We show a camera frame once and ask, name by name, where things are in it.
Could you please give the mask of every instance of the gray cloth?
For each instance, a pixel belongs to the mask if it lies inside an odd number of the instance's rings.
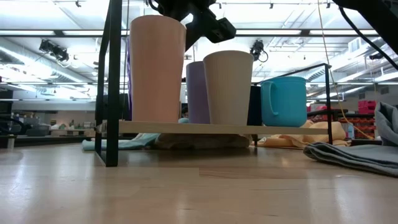
[[[398,110],[395,106],[380,102],[376,110],[376,127],[383,146],[398,146]]]
[[[320,162],[398,177],[398,110],[378,103],[375,115],[383,146],[339,147],[316,142],[309,144],[304,154]]]

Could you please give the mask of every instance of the wooden shelf board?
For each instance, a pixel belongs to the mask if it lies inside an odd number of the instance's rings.
[[[106,124],[97,132],[106,133]],[[327,129],[239,126],[215,124],[178,124],[119,121],[119,133],[173,133],[173,134],[328,134]]]

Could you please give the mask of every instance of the teal cloth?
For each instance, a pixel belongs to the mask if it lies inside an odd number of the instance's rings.
[[[179,123],[189,123],[187,118],[181,118],[178,121]],[[154,133],[144,133],[139,139],[132,140],[119,140],[119,150],[134,150],[134,149],[142,149],[143,147],[151,146],[155,143],[157,137],[160,134]],[[84,140],[81,145],[83,146],[84,151],[94,151],[95,150],[95,142],[94,141],[86,141]],[[102,140],[101,144],[102,150],[106,150],[106,140]]]

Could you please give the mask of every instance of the beige cup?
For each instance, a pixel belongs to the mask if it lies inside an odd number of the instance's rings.
[[[132,120],[177,122],[186,28],[165,16],[130,26]]]
[[[246,125],[253,56],[226,50],[209,54],[203,61],[210,123]]]

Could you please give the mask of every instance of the table surface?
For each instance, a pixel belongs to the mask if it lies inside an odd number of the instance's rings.
[[[0,151],[2,223],[397,223],[398,180],[300,150]]]

